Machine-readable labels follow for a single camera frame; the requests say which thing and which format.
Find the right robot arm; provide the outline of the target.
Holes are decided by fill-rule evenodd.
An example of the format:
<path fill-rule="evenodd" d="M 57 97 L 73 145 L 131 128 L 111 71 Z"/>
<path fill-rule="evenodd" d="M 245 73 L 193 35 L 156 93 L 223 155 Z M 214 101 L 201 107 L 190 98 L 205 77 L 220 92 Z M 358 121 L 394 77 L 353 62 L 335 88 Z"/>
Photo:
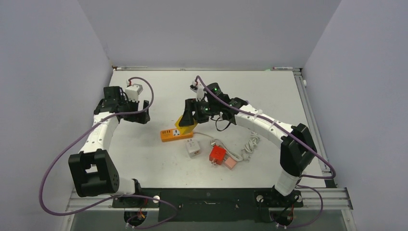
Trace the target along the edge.
<path fill-rule="evenodd" d="M 206 123 L 214 116 L 261 135 L 280 149 L 281 174 L 274 185 L 272 200 L 284 206 L 291 200 L 291 193 L 300 182 L 306 167 L 316 152 L 311 133 L 302 123 L 291 125 L 276 120 L 247 101 L 224 94 L 217 83 L 207 87 L 193 83 L 190 89 L 195 98 L 186 99 L 184 112 L 175 123 L 182 133 L 191 132 L 197 124 Z"/>

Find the aluminium frame rail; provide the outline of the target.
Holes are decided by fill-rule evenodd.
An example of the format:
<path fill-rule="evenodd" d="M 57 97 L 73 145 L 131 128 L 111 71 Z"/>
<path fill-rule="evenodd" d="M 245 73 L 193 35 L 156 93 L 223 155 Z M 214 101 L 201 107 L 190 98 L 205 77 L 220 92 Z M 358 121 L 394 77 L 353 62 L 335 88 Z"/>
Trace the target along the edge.
<path fill-rule="evenodd" d="M 320 200 L 318 194 L 311 189 L 300 189 L 303 209 L 319 209 Z M 352 209 L 352 203 L 346 188 L 317 188 L 323 200 L 323 208 L 328 210 L 345 210 Z M 66 211 L 75 211 L 100 202 L 108 198 L 108 195 L 99 195 L 95 197 L 79 197 L 75 191 L 72 191 Z M 113 199 L 101 202 L 100 204 L 89 208 L 89 211 L 109 211 L 109 210 L 123 210 L 133 211 L 137 207 L 128 207 L 118 205 Z"/>

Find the yellow cube plug adapter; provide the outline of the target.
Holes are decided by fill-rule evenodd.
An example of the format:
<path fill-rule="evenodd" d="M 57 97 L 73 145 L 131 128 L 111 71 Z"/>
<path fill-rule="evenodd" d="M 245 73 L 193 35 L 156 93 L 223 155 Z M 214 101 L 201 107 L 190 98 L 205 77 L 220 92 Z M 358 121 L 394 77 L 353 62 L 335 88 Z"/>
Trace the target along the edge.
<path fill-rule="evenodd" d="M 179 119 L 175 123 L 176 129 L 180 132 L 181 135 L 191 133 L 194 130 L 194 128 L 198 125 L 197 121 L 194 119 L 192 125 L 180 126 L 179 123 L 181 119 L 182 119 L 182 116 L 180 116 Z"/>

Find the pink cube plug adapter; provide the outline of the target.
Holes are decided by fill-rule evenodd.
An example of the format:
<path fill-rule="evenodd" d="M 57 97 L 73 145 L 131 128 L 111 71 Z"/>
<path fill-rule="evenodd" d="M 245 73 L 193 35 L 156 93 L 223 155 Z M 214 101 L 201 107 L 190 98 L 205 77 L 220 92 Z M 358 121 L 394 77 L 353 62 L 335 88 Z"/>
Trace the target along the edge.
<path fill-rule="evenodd" d="M 231 158 L 231 157 L 227 157 L 225 160 L 224 160 L 224 165 L 229 169 L 229 170 L 232 170 L 236 165 L 237 165 L 237 161 L 236 160 L 234 160 L 233 158 Z"/>

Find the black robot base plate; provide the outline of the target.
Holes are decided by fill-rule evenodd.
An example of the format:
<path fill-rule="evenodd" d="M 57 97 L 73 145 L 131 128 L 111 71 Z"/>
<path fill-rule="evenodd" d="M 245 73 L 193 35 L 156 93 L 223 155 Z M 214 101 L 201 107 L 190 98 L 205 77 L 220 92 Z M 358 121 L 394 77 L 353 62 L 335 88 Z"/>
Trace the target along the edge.
<path fill-rule="evenodd" d="M 115 199 L 112 207 L 126 209 L 126 217 L 137 210 L 145 216 L 156 213 L 158 221 L 170 218 L 175 222 L 268 222 L 278 215 L 288 215 L 293 207 L 304 206 L 299 190 L 281 196 L 271 188 L 144 188 L 142 194 L 158 196 L 170 204 L 122 197 Z"/>

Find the orange power strip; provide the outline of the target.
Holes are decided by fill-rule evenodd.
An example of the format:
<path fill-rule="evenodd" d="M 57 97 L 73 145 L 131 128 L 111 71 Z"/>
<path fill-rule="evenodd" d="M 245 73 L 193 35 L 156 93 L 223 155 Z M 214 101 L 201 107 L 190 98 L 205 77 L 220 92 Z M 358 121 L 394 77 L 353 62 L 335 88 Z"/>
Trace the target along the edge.
<path fill-rule="evenodd" d="M 193 137 L 193 132 L 181 134 L 176 128 L 166 129 L 160 131 L 160 138 L 162 142 L 177 141 Z"/>

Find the red cube plug adapter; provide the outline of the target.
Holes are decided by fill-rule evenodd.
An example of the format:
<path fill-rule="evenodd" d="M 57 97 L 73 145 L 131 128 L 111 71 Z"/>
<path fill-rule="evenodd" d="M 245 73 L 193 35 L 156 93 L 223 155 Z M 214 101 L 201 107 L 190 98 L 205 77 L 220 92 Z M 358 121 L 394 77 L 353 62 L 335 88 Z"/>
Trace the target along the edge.
<path fill-rule="evenodd" d="M 225 155 L 227 153 L 227 150 L 218 146 L 214 145 L 213 149 L 209 155 L 209 161 L 211 164 L 215 165 L 221 165 L 224 161 Z"/>

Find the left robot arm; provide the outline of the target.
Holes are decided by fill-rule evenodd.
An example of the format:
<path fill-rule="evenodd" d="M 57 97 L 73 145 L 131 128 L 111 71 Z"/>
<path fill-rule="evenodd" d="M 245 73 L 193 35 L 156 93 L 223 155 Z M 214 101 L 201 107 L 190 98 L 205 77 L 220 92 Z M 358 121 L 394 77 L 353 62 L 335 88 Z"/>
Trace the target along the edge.
<path fill-rule="evenodd" d="M 88 135 L 79 153 L 68 158 L 79 197 L 125 195 L 124 200 L 131 207 L 143 202 L 140 183 L 136 179 L 119 176 L 108 153 L 114 131 L 121 120 L 139 124 L 150 121 L 147 100 L 143 102 L 144 111 L 134 114 L 138 110 L 142 91 L 140 84 L 132 84 L 125 89 L 119 86 L 103 89 L 104 97 L 94 110 L 93 124 L 96 128 Z"/>

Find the white cube plug adapter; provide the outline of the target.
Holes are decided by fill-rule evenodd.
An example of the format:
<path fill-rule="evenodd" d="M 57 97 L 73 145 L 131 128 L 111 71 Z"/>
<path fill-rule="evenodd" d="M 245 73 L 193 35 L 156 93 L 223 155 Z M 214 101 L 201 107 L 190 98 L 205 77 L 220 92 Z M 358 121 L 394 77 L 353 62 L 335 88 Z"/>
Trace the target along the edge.
<path fill-rule="evenodd" d="M 196 139 L 188 139 L 185 143 L 185 146 L 190 158 L 193 158 L 201 153 L 199 141 Z"/>

